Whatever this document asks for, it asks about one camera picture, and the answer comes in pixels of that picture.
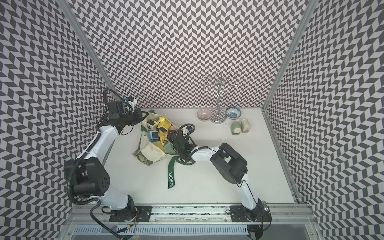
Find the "cream tote bag green handles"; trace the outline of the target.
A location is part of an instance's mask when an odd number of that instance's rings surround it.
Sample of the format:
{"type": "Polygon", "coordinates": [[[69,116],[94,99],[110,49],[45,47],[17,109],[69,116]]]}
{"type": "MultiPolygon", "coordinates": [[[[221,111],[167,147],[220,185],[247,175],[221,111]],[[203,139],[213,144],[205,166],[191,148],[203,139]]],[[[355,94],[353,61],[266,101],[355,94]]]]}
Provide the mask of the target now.
{"type": "Polygon", "coordinates": [[[133,153],[133,156],[147,166],[162,160],[169,160],[168,189],[171,189],[176,184],[175,163],[181,164],[182,162],[174,151],[174,147],[166,140],[166,134],[159,133],[159,140],[152,142],[150,132],[155,131],[155,122],[161,117],[162,115],[156,114],[154,110],[150,110],[149,115],[141,122],[141,137],[138,148],[133,153]]]}

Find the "green pencil sharpener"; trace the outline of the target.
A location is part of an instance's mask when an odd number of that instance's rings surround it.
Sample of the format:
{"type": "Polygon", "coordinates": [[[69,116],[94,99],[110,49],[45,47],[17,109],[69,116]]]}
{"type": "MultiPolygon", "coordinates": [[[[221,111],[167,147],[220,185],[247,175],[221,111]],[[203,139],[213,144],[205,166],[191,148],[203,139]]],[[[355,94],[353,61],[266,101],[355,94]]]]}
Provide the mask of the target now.
{"type": "Polygon", "coordinates": [[[231,134],[232,135],[239,135],[241,132],[242,132],[241,124],[237,121],[233,122],[231,124],[231,134]]]}

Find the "cream pencil sharpener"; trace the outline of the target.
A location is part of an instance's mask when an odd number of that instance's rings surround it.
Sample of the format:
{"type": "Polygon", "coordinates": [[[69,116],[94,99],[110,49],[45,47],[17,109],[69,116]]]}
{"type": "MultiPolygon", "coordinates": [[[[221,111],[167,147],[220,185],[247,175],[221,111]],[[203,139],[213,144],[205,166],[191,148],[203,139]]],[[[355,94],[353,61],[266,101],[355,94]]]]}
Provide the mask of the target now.
{"type": "Polygon", "coordinates": [[[250,129],[251,129],[251,125],[250,125],[249,121],[246,120],[246,119],[243,119],[241,121],[241,131],[242,131],[242,133],[248,133],[250,131],[250,129]]]}

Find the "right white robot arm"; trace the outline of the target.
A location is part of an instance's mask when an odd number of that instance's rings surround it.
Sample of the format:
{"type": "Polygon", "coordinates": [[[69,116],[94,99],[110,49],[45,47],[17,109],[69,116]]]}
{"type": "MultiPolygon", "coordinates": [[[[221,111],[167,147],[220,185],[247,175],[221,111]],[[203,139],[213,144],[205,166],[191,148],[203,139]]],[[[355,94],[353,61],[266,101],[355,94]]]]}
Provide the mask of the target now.
{"type": "Polygon", "coordinates": [[[168,165],[168,188],[175,186],[174,164],[176,162],[190,166],[195,163],[211,163],[219,174],[230,184],[235,185],[241,199],[241,205],[230,206],[226,213],[233,222],[272,222],[269,206],[257,198],[251,190],[248,177],[247,161],[229,144],[223,143],[219,147],[198,146],[180,131],[171,131],[167,139],[172,144],[176,156],[172,157],[168,165]]]}

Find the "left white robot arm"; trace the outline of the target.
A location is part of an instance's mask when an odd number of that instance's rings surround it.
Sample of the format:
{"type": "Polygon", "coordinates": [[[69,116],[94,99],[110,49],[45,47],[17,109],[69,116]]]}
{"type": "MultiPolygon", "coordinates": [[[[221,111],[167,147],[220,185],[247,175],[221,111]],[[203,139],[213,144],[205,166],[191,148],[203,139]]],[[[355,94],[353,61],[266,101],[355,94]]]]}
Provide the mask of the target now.
{"type": "Polygon", "coordinates": [[[133,198],[113,187],[104,165],[124,127],[135,126],[148,115],[139,108],[130,113],[126,110],[104,111],[96,137],[81,155],[64,165],[67,195],[73,204],[97,202],[110,208],[112,222],[134,221],[138,210],[133,198]]]}

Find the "yellow pencil sharpener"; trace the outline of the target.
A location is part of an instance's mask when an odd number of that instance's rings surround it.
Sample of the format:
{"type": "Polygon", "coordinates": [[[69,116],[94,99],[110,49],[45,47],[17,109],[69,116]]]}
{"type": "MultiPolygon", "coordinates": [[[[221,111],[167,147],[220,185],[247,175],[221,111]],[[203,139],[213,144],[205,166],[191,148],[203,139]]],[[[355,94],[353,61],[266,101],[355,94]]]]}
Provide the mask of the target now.
{"type": "Polygon", "coordinates": [[[169,130],[172,123],[166,117],[159,117],[157,121],[155,121],[157,128],[160,132],[165,133],[169,130]]]}

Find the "blue pencil sharpener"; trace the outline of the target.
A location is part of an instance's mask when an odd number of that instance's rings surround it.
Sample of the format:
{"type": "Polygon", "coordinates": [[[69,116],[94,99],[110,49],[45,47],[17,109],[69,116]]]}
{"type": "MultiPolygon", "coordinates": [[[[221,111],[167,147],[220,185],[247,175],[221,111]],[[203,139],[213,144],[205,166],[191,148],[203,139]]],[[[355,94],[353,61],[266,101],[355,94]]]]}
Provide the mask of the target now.
{"type": "Polygon", "coordinates": [[[157,131],[150,131],[149,133],[149,141],[151,143],[159,142],[160,141],[160,135],[157,131]]]}

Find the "pink ceramic bowl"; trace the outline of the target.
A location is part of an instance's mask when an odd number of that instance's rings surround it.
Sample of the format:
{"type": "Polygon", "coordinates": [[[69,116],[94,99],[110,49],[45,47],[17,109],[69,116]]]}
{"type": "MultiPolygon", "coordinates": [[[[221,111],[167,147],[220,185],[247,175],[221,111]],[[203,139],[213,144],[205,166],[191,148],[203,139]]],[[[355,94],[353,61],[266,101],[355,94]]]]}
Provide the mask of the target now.
{"type": "Polygon", "coordinates": [[[209,121],[212,118],[212,111],[209,109],[200,109],[197,112],[197,117],[200,121],[209,121]]]}

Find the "blue white ceramic bowl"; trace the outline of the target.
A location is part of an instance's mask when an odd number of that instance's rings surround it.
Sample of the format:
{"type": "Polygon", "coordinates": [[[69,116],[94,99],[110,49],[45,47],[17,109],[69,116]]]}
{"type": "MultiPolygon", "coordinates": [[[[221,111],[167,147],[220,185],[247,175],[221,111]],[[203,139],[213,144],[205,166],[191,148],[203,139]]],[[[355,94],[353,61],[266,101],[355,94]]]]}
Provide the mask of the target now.
{"type": "Polygon", "coordinates": [[[228,107],[226,109],[226,116],[227,118],[229,118],[230,120],[237,120],[240,118],[240,116],[242,115],[242,112],[239,108],[237,107],[228,107]]]}

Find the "clear glass mug tree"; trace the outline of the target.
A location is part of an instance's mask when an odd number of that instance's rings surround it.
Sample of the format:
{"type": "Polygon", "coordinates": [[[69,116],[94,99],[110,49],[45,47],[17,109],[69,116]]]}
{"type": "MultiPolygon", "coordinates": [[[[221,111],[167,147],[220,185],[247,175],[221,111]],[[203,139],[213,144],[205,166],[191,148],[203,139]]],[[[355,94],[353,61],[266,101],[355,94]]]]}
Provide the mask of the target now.
{"type": "Polygon", "coordinates": [[[212,75],[202,76],[202,81],[205,92],[216,90],[216,103],[211,111],[212,117],[210,121],[214,124],[222,124],[227,119],[226,111],[223,108],[223,96],[227,90],[226,87],[237,87],[240,85],[238,73],[216,71],[212,75]]]}

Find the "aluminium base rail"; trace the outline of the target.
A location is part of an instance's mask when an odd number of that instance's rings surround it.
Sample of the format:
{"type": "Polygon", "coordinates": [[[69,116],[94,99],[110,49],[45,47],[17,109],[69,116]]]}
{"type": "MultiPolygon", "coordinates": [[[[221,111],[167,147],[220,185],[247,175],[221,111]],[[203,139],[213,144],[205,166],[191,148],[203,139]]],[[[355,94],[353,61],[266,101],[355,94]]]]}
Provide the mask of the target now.
{"type": "Polygon", "coordinates": [[[75,207],[61,240],[321,240],[305,204],[265,204],[254,221],[239,204],[138,205],[129,222],[94,206],[75,207]]]}

